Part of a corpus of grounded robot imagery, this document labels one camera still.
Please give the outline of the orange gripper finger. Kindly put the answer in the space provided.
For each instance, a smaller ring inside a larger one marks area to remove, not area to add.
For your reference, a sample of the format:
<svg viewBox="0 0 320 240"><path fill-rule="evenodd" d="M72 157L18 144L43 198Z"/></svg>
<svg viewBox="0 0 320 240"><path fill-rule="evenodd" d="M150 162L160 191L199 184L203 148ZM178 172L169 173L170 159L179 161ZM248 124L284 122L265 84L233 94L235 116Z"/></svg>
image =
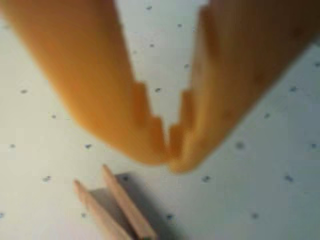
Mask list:
<svg viewBox="0 0 320 240"><path fill-rule="evenodd" d="M0 9L81 127L143 164L168 161L115 1L3 0Z"/></svg>
<svg viewBox="0 0 320 240"><path fill-rule="evenodd" d="M199 12L191 87L169 168L196 168L320 31L317 0L211 0Z"/></svg>

